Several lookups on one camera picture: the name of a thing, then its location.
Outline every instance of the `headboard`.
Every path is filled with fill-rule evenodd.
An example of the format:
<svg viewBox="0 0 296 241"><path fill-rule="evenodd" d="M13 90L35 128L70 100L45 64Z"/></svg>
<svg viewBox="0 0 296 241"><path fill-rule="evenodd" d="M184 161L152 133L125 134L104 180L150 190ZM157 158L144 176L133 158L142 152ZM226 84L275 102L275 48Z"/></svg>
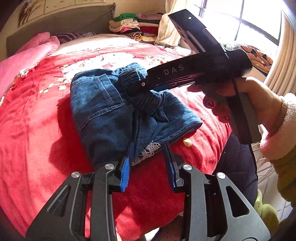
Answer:
<svg viewBox="0 0 296 241"><path fill-rule="evenodd" d="M87 6L64 10L38 19L22 27L6 39L7 57L41 32L58 33L109 33L109 21L113 19L116 4Z"/></svg>

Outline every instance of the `pink fleece cuff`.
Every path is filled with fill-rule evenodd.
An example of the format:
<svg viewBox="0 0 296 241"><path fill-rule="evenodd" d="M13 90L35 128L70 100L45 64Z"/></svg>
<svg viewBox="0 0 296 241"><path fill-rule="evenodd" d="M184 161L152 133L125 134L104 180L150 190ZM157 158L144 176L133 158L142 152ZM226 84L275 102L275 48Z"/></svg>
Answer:
<svg viewBox="0 0 296 241"><path fill-rule="evenodd" d="M286 156L296 145L296 96L288 93L282 99L283 104L287 105L284 122L269 139L266 139L268 132L265 131L260 143L262 154L269 160Z"/></svg>

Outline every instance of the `trigger handle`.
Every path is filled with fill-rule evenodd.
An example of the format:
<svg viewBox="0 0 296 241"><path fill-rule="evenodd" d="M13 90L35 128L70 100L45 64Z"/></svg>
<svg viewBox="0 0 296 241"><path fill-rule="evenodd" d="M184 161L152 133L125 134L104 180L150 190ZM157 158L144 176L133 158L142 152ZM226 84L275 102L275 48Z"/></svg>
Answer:
<svg viewBox="0 0 296 241"><path fill-rule="evenodd" d="M232 113L232 127L236 129L239 142L244 145L256 143L261 140L258 128L258 120L253 105L247 93L238 93L235 96L226 97L228 107Z"/></svg>

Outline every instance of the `red nail polish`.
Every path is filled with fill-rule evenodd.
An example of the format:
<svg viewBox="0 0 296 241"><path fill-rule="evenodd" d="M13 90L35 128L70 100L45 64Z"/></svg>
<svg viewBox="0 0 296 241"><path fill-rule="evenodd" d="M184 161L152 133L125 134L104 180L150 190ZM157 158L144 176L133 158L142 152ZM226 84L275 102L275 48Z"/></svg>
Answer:
<svg viewBox="0 0 296 241"><path fill-rule="evenodd" d="M207 105L207 108L213 108L213 107L214 107L214 103L213 103L213 101L210 101L210 100L208 100L208 101L206 102L206 105Z"/></svg>
<svg viewBox="0 0 296 241"><path fill-rule="evenodd" d="M223 120L224 120L225 122L229 122L229 117L223 117Z"/></svg>

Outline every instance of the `jeans pocket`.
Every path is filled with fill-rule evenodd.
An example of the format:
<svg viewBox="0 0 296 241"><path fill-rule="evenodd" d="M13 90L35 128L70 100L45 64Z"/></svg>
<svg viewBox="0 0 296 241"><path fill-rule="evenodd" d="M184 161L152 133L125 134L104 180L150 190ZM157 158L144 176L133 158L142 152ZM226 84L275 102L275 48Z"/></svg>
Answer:
<svg viewBox="0 0 296 241"><path fill-rule="evenodd" d="M121 96L106 74L80 77L71 83L71 108L79 133L90 120L121 106Z"/></svg>

